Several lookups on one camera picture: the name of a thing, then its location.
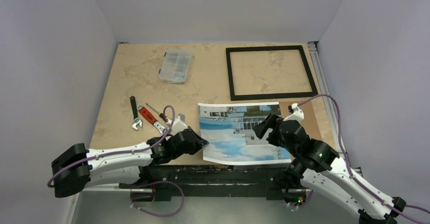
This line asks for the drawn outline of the building and sky photo print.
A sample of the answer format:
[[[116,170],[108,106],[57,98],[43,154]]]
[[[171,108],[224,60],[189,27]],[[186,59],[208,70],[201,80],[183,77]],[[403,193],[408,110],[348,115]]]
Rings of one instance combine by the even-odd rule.
[[[198,105],[200,135],[209,144],[203,160],[234,166],[283,164],[292,161],[290,153],[258,138],[253,128],[268,115],[281,115],[278,102]]]

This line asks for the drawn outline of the yellow black flathead screwdriver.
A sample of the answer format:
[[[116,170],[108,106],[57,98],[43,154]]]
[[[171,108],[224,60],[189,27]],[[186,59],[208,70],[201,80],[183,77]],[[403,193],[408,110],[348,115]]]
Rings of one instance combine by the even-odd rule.
[[[154,107],[152,107],[148,103],[146,103],[146,106],[148,106],[150,109],[152,109],[164,122],[166,122],[166,123],[170,123],[171,122],[171,118],[169,118],[168,116],[166,116],[164,113],[159,112],[158,110],[156,110]]]

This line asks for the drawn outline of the black wooden picture frame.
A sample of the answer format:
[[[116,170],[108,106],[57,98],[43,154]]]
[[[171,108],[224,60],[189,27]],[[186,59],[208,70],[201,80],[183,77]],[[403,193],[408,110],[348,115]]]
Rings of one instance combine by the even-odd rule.
[[[302,45],[226,48],[226,62],[232,101],[318,94]]]

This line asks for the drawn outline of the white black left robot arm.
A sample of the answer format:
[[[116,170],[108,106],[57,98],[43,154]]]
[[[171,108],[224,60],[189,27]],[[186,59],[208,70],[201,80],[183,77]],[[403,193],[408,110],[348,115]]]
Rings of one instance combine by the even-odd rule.
[[[77,143],[52,161],[47,186],[56,198],[65,198],[91,186],[125,183],[129,168],[166,164],[184,154],[194,155],[208,144],[190,127],[120,148],[97,150]]]

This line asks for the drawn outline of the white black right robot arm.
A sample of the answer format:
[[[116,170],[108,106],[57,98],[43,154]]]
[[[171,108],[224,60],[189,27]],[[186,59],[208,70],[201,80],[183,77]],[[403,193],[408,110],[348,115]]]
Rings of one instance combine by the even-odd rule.
[[[293,155],[294,160],[284,172],[289,186],[301,184],[346,204],[359,215],[359,223],[397,223],[406,202],[372,187],[330,145],[311,138],[297,120],[270,114],[253,131],[259,139],[268,133],[269,144]]]

